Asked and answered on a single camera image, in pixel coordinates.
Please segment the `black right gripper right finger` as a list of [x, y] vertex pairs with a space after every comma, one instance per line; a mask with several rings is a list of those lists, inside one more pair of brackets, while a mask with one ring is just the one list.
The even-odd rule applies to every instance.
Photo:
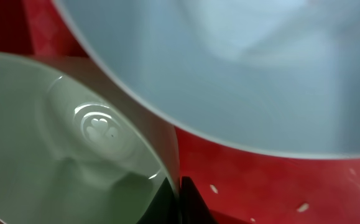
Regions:
[[183, 224], [218, 223], [190, 177], [182, 177], [179, 196]]

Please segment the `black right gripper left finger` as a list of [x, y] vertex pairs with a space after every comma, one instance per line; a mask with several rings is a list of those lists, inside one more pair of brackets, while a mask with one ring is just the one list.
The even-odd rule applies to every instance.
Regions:
[[178, 224], [178, 202], [167, 178], [137, 224]]

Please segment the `mint green bowl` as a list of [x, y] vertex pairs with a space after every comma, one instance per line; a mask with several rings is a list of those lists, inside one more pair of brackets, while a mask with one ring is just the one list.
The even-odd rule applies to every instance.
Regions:
[[91, 60], [0, 53], [0, 221], [137, 223], [167, 178], [175, 130]]

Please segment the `light blue plate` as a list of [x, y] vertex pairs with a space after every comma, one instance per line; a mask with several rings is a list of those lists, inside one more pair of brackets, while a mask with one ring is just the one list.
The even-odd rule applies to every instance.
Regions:
[[169, 123], [258, 154], [360, 158], [360, 0], [54, 5], [99, 68]]

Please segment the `red plastic tray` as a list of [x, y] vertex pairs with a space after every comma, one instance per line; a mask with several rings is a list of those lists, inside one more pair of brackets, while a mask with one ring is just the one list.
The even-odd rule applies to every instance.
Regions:
[[[85, 56], [51, 1], [0, 1], [0, 52]], [[176, 130], [180, 173], [219, 223], [360, 223], [360, 159], [242, 152]]]

